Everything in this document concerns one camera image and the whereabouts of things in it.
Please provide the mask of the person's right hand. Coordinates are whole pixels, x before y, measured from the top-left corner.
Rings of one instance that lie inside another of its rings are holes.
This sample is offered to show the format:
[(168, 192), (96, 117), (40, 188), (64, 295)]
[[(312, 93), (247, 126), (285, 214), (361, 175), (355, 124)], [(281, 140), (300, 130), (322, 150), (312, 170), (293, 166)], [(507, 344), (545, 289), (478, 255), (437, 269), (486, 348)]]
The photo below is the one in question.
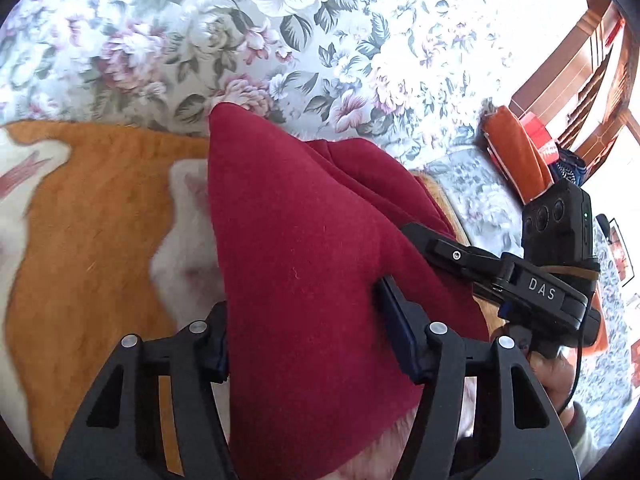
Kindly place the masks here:
[(573, 389), (575, 369), (560, 354), (553, 360), (546, 359), (538, 352), (530, 352), (529, 366), (546, 390), (547, 396), (559, 415), (564, 428), (570, 426), (575, 416), (572, 401), (568, 400)]

